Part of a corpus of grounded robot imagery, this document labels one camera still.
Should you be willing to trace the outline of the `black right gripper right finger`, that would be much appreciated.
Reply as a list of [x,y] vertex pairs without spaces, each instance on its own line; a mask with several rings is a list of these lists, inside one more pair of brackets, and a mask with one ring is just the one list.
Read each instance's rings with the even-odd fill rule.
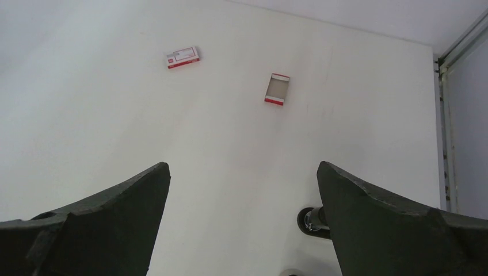
[[430,207],[329,162],[317,171],[343,275],[486,275],[487,221]]

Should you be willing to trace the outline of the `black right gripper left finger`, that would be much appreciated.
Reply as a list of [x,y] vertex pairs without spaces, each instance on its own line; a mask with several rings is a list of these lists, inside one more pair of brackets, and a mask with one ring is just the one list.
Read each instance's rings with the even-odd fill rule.
[[146,275],[170,180],[160,162],[30,220],[1,222],[1,274]]

